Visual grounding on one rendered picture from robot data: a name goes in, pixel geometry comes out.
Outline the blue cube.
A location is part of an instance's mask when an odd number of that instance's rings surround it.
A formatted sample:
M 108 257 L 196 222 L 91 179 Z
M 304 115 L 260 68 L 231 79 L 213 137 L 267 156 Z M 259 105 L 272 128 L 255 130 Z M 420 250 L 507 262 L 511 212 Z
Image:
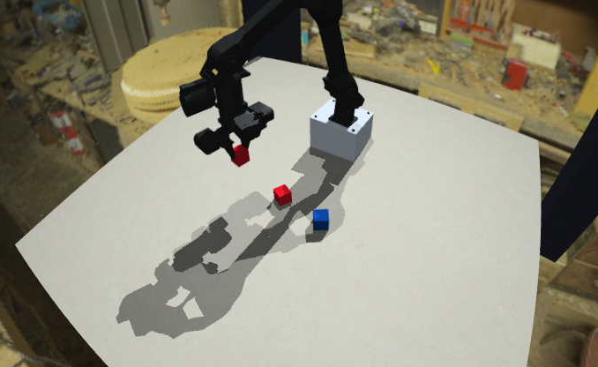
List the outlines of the blue cube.
M 313 210 L 314 230 L 329 230 L 329 222 L 328 209 Z

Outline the red cube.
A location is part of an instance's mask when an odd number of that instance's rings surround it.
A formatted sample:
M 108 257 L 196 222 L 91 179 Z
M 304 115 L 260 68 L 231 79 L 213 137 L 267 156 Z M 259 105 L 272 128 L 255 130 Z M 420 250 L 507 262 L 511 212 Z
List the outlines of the red cube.
M 231 161 L 236 164 L 236 166 L 240 167 L 244 163 L 250 161 L 249 150 L 243 147 L 241 144 L 233 148 L 235 152 L 235 160 Z
M 273 189 L 273 195 L 280 206 L 284 206 L 292 201 L 292 193 L 285 184 Z

